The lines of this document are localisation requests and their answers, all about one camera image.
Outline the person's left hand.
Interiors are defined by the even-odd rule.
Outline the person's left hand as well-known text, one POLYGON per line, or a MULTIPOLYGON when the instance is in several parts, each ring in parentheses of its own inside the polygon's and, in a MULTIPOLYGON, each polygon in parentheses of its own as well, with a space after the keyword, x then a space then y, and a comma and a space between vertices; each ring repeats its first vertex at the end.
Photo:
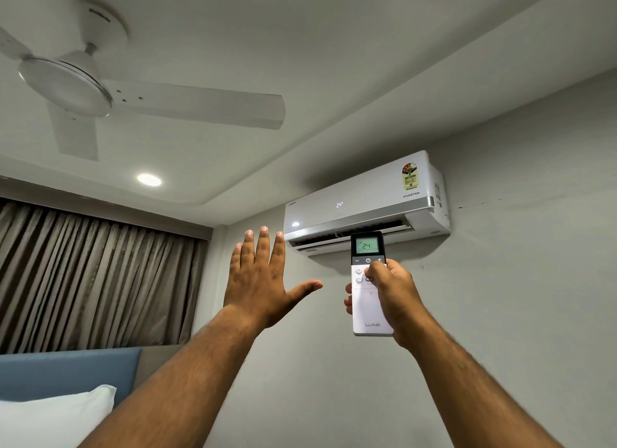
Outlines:
POLYGON ((236 275, 228 275, 223 301, 224 309, 230 310, 255 335, 273 327, 292 310, 286 309, 288 290, 284 285, 286 243, 283 234, 276 233, 273 246, 270 238, 269 265, 256 270, 254 254, 259 230, 245 232, 241 269, 236 275))

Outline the person's right hand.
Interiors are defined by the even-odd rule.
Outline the person's right hand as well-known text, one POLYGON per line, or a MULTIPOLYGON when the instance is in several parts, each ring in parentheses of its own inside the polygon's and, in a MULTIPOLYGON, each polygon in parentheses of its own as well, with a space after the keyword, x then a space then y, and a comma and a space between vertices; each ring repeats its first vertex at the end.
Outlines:
POLYGON ((413 352, 427 324, 433 317, 426 309, 411 272, 393 259, 392 284, 386 290, 378 290, 381 308, 385 319, 393 329, 397 344, 413 352))

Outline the white air conditioner remote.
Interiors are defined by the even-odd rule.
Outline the white air conditioner remote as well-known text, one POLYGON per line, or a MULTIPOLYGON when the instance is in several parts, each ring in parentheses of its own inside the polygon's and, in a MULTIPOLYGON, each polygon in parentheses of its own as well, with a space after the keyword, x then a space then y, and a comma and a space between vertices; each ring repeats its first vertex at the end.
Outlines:
POLYGON ((382 232, 367 231, 351 235, 351 299, 355 336, 392 337, 394 332, 383 314, 378 290, 365 270, 372 264, 386 263, 382 232))

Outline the person's right forearm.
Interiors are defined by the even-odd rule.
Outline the person's right forearm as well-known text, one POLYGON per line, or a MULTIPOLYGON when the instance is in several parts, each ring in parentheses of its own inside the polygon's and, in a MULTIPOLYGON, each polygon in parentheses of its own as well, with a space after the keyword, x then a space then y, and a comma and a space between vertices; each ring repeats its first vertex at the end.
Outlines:
POLYGON ((565 448, 426 309, 397 316, 454 448, 565 448))

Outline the person's left forearm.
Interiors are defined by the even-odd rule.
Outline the person's left forearm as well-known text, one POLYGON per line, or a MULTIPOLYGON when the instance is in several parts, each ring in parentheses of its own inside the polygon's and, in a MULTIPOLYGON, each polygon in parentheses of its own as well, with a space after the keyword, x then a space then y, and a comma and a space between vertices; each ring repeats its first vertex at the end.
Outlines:
POLYGON ((227 305, 78 448, 203 448, 268 313, 227 305))

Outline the grey pleated curtain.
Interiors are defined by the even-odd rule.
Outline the grey pleated curtain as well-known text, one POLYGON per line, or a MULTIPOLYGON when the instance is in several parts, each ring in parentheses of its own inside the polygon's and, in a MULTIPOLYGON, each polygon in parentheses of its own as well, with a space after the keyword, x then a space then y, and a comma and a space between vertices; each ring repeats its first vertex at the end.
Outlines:
POLYGON ((0 198, 0 355, 187 343, 208 246, 0 198))

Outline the blue padded headboard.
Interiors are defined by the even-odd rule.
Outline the blue padded headboard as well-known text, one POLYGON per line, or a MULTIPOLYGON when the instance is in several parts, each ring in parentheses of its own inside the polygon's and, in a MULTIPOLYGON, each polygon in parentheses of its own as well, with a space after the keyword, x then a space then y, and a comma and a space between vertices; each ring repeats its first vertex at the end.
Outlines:
POLYGON ((116 388, 115 408, 133 390, 141 351, 130 347, 0 355, 0 400, 27 402, 107 384, 116 388))

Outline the white ceiling fan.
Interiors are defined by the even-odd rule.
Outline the white ceiling fan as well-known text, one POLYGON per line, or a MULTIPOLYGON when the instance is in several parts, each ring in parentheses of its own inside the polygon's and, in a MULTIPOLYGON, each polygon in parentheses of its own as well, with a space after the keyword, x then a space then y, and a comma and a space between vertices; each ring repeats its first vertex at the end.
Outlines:
POLYGON ((126 45, 128 29, 97 0, 79 0, 83 50, 56 58, 35 55, 0 26, 0 53, 19 62, 21 79, 46 100, 58 151, 99 161, 96 120, 119 110, 171 118, 279 130, 286 117, 283 96, 185 85, 103 79, 95 53, 126 45))

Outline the white pillow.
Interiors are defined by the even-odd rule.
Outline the white pillow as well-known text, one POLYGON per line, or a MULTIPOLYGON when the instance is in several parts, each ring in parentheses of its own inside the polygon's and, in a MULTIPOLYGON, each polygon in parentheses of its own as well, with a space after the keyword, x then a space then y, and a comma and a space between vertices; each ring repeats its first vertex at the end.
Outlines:
POLYGON ((8 402, 0 400, 0 448, 77 448, 109 415, 117 389, 8 402))

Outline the white wall air conditioner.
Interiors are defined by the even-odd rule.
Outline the white wall air conditioner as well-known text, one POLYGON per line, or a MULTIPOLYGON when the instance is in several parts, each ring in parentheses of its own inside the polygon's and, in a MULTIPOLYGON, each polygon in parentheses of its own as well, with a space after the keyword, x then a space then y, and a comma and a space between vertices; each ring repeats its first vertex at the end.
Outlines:
POLYGON ((350 250, 365 232, 385 244, 449 235, 443 174, 415 152, 287 203, 282 231, 306 256, 350 250))

